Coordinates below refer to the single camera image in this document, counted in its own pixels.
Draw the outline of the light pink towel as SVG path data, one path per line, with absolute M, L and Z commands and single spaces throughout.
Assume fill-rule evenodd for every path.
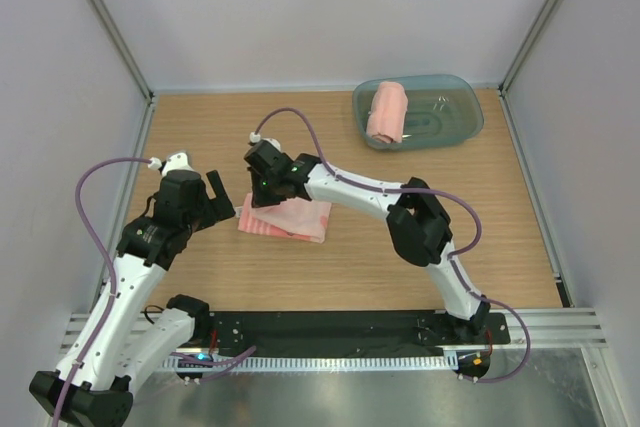
M 366 134 L 386 144 L 401 143 L 407 109 L 404 87 L 398 82 L 381 82 L 371 103 Z

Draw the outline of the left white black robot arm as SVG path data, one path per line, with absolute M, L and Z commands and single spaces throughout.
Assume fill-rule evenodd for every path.
M 178 295 L 145 334 L 130 332 L 156 285 L 192 235 L 235 210 L 217 171 L 173 170 L 127 224 L 110 279 L 73 347 L 52 371 L 35 373 L 29 391 L 54 422 L 121 426 L 141 386 L 179 346 L 204 345 L 212 333 L 206 302 Z

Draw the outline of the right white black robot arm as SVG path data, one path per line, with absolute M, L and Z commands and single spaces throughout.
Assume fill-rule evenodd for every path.
M 438 288 L 453 336 L 472 343 L 485 333 L 490 305 L 459 262 L 459 255 L 475 246 L 482 233 L 479 217 L 467 203 L 416 177 L 404 184 L 385 182 L 345 172 L 311 154 L 293 159 L 267 140 L 252 145 L 244 160 L 256 207 L 290 199 L 322 201 L 384 221 L 396 254 L 424 268 Z M 458 203 L 473 218 L 472 246 L 455 248 L 451 218 L 441 197 Z

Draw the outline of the coral pink printed towel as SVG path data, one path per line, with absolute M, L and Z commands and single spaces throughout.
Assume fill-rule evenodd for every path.
M 323 243 L 332 204 L 322 201 L 288 199 L 278 205 L 253 207 L 249 193 L 241 207 L 236 207 L 238 230 L 248 234 Z

